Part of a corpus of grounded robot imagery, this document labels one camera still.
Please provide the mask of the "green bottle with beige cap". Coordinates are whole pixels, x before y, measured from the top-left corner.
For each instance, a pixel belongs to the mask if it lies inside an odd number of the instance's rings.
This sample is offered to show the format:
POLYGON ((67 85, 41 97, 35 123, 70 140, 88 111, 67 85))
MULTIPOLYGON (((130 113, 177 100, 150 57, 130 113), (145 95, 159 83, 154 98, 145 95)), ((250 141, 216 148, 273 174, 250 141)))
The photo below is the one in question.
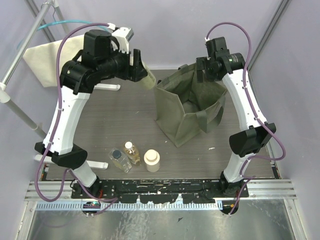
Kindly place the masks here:
POLYGON ((156 85, 156 77, 144 62, 142 62, 142 65, 147 72, 147 76, 142 78, 142 80, 140 81, 140 85, 146 90, 151 90, 156 85))

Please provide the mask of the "olive green canvas bag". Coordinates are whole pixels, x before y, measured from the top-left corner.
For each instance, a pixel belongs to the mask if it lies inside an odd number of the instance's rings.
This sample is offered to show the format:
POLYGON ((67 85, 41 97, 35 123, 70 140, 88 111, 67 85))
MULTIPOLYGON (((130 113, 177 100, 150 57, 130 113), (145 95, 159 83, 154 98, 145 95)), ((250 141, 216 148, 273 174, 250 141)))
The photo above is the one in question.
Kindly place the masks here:
POLYGON ((195 64, 185 64, 154 88, 156 123, 177 148, 222 120, 228 90, 203 75, 201 79, 197 81, 195 64))

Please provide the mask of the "cream bottle with beige cap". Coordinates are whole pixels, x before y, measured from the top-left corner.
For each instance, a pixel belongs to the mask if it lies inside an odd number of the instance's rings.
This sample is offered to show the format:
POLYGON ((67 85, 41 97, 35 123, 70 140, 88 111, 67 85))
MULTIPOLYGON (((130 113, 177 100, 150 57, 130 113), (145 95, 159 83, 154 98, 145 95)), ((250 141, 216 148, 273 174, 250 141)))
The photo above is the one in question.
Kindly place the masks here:
POLYGON ((144 154, 143 160, 149 172, 155 173, 160 169, 160 154, 156 150, 149 149, 144 154))

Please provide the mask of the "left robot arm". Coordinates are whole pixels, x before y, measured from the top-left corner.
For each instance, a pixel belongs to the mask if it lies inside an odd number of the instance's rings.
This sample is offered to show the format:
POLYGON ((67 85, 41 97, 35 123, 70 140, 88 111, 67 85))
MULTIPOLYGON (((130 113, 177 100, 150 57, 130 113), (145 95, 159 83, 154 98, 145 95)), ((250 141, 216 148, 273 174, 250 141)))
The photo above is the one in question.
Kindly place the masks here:
POLYGON ((100 185, 86 161, 87 151, 74 144, 75 131, 97 84, 113 78, 139 82, 148 76, 140 50, 129 50, 133 35, 128 27, 117 27, 113 32, 92 29, 84 34, 83 48, 57 69, 56 110, 47 136, 34 147, 39 153, 50 155, 56 165, 70 169, 88 198, 99 195, 100 185))

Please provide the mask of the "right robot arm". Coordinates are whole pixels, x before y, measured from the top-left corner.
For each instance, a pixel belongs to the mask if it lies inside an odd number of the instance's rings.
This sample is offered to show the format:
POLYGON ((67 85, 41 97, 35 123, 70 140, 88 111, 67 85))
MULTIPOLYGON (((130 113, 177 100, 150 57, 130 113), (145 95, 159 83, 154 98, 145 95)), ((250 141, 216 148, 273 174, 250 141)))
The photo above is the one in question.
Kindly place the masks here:
POLYGON ((241 53, 230 53, 224 37, 206 39, 207 57, 196 58, 199 83, 222 81, 233 101, 240 131, 229 137, 230 160, 219 179, 219 191, 225 197, 239 193, 244 172, 251 159, 271 139, 276 125, 268 123, 260 111, 250 82, 246 79, 245 59, 241 53))

